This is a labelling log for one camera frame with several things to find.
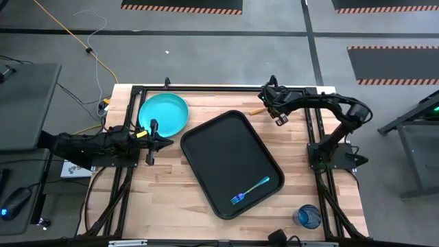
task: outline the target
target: yellow cable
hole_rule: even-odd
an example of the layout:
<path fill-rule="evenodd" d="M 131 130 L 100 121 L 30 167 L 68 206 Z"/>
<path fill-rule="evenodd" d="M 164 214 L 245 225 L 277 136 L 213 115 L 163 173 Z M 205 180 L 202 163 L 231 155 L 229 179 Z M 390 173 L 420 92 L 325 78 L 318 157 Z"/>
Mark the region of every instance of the yellow cable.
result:
<path fill-rule="evenodd" d="M 84 133 L 86 131 L 89 131 L 89 130 L 92 130 L 92 129 L 96 129 L 96 128 L 101 128 L 101 127 L 102 127 L 102 125 L 91 126 L 91 127 L 85 128 L 83 130 L 80 130 L 80 131 L 76 132 L 75 134 L 81 134 L 81 133 Z"/>
<path fill-rule="evenodd" d="M 86 46 L 75 34 L 73 34 L 72 32 L 70 32 L 70 30 L 69 29 L 67 29 L 67 27 L 65 27 L 58 19 L 56 19 L 53 15 L 51 15 L 50 13 L 49 13 L 49 11 L 47 11 L 39 2 L 37 2 L 37 0 L 34 0 L 34 2 L 38 5 L 38 6 L 40 6 L 40 8 L 44 11 L 44 12 L 46 12 L 46 14 L 48 14 L 56 23 L 58 23 L 62 28 L 64 28 L 64 30 L 66 30 L 70 35 L 72 35 L 72 37 L 74 37 L 74 38 L 76 38 L 76 40 L 79 42 L 79 43 L 81 43 L 81 45 L 83 45 L 84 46 L 84 48 L 85 49 L 87 49 L 88 48 L 88 46 Z M 115 80 L 116 80 L 116 84 L 118 84 L 119 83 L 119 80 L 117 79 L 117 76 L 116 76 L 116 74 L 115 74 L 115 72 L 113 72 L 110 68 L 108 68 L 99 58 L 97 58 L 97 56 L 93 53 L 93 52 L 91 52 L 90 53 L 92 56 L 94 56 L 95 57 L 95 59 L 98 61 L 98 63 L 100 63 L 100 65 L 102 65 L 106 70 L 108 70 L 111 74 L 112 74 L 112 76 L 115 78 Z"/>

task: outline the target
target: orange striped edge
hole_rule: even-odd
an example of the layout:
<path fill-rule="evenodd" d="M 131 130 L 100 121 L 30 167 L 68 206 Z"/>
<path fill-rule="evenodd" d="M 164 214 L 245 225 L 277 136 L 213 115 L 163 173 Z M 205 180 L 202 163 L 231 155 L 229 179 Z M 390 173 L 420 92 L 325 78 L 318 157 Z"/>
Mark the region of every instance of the orange striped edge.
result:
<path fill-rule="evenodd" d="M 439 5 L 394 6 L 394 7 L 376 7 L 376 8 L 342 8 L 335 11 L 338 14 L 357 14 L 357 13 L 412 12 L 412 11 L 432 11 L 432 10 L 439 10 Z"/>
<path fill-rule="evenodd" d="M 348 46 L 348 50 L 352 49 L 439 49 L 437 45 L 357 45 Z"/>
<path fill-rule="evenodd" d="M 361 79 L 357 80 L 358 85 L 393 85 L 393 86 L 422 86 L 422 85 L 438 85 L 439 79 Z"/>
<path fill-rule="evenodd" d="M 205 13 L 205 14 L 231 14 L 231 15 L 242 14 L 241 10 L 190 8 L 190 7 L 169 7 L 169 6 L 153 6 L 153 5 L 132 5 L 132 4 L 122 5 L 121 9 L 122 10 L 150 10 L 150 11 L 166 11 L 166 12 L 184 12 L 184 13 Z"/>

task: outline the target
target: computer mouse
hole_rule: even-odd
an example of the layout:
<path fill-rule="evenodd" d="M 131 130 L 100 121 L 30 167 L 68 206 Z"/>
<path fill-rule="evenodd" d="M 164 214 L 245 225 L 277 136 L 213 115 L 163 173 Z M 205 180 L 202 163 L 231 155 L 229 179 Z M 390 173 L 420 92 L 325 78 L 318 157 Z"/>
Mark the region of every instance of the computer mouse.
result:
<path fill-rule="evenodd" d="M 30 199 L 32 191 L 27 187 L 21 187 L 12 192 L 5 200 L 0 210 L 0 217 L 4 220 L 13 220 Z"/>

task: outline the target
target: floor mat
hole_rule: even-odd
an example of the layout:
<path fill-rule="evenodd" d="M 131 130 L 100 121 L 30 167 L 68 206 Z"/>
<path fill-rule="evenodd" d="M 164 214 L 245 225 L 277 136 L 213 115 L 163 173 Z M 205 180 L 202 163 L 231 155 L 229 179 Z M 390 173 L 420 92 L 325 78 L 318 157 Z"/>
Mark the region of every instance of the floor mat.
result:
<path fill-rule="evenodd" d="M 437 0 L 332 0 L 339 14 L 438 10 Z"/>
<path fill-rule="evenodd" d="M 243 0 L 123 0 L 122 10 L 242 14 Z"/>
<path fill-rule="evenodd" d="M 439 82 L 438 46 L 348 47 L 360 85 L 436 85 Z"/>

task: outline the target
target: white cable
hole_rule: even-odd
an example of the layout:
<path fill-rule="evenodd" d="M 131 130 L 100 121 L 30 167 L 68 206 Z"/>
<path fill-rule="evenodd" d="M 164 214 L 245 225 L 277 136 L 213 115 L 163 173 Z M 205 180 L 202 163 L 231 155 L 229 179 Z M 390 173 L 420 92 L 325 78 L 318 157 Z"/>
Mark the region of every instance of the white cable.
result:
<path fill-rule="evenodd" d="M 103 27 L 101 27 L 101 28 L 99 28 L 98 30 L 94 31 L 94 32 L 93 32 L 92 34 L 90 34 L 90 35 L 88 36 L 88 38 L 87 38 L 87 45 L 92 49 L 91 52 L 95 52 L 95 55 L 96 55 L 96 82 L 97 82 L 97 86 L 99 87 L 99 90 L 101 91 L 101 94 L 99 95 L 99 101 L 97 102 L 97 105 L 96 105 L 96 113 L 97 113 L 97 115 L 98 115 L 99 117 L 103 117 L 103 116 L 105 115 L 105 113 L 104 113 L 103 115 L 100 115 L 100 114 L 99 114 L 99 104 L 101 103 L 103 92 L 102 92 L 101 84 L 99 83 L 99 77 L 97 76 L 97 68 L 98 68 L 98 61 L 97 61 L 97 58 L 98 58 L 98 56 L 97 56 L 97 51 L 96 51 L 96 50 L 91 46 L 91 44 L 90 44 L 90 38 L 91 38 L 91 36 L 93 36 L 94 34 L 96 34 L 96 33 L 99 32 L 99 31 L 103 30 L 103 29 L 107 26 L 107 19 L 105 19 L 104 17 L 102 17 L 102 16 L 96 14 L 96 12 L 91 11 L 91 10 L 83 10 L 83 11 L 79 11 L 78 13 L 73 14 L 72 16 L 75 16 L 75 15 L 77 15 L 77 14 L 81 14 L 81 13 L 83 13 L 83 12 L 90 12 L 90 13 L 93 13 L 93 14 L 95 14 L 97 17 L 99 17 L 99 18 L 101 18 L 101 19 L 103 19 L 103 20 L 105 21 L 105 25 L 104 25 Z"/>

